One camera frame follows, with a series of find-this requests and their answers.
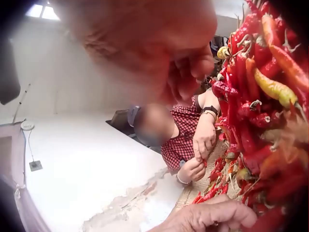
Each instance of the red polka dot dress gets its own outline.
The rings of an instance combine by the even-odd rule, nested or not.
[[[180,168],[181,161],[186,162],[194,157],[192,138],[201,115],[197,95],[192,97],[189,107],[176,105],[171,113],[179,129],[179,135],[162,145],[161,154],[168,169],[176,170]]]

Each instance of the woman's hand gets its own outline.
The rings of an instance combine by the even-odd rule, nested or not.
[[[180,168],[178,178],[182,182],[190,183],[191,181],[198,181],[202,179],[205,176],[205,173],[205,165],[193,157]]]
[[[240,226],[250,228],[256,220],[252,209],[227,195],[219,195],[201,204],[185,206],[149,232],[228,232]]]
[[[207,160],[216,143],[216,130],[214,116],[211,113],[202,114],[193,136],[193,151],[198,161]]]
[[[209,75],[210,0],[53,0],[101,70],[133,103],[186,103]]]

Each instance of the bracelet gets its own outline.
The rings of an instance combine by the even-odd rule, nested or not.
[[[181,179],[179,179],[179,176],[178,176],[179,172],[177,172],[177,179],[179,180],[180,183],[182,184],[189,184],[190,182],[186,183],[186,182],[183,182]]]
[[[210,112],[203,112],[202,114],[211,114],[213,117],[214,117],[214,122],[216,122],[216,120],[217,120],[217,117],[215,117],[212,113],[210,113]]]

